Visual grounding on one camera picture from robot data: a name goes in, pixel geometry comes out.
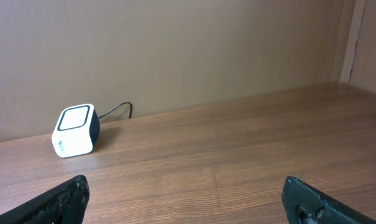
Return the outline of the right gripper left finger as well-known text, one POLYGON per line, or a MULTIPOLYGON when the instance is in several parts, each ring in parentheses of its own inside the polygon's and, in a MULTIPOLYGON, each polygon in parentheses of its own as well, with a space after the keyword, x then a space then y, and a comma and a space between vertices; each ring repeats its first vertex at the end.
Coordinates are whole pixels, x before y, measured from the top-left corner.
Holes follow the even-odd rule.
POLYGON ((0 224, 83 222, 89 202, 89 185, 77 175, 43 194, 0 215, 0 224))

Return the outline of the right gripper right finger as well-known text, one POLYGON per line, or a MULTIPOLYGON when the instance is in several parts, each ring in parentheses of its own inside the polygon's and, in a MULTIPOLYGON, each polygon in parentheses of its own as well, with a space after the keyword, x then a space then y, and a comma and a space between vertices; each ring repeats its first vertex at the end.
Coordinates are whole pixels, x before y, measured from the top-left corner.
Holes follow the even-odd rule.
POLYGON ((289 224, 376 224, 376 220, 293 176, 285 180, 282 203, 289 224))

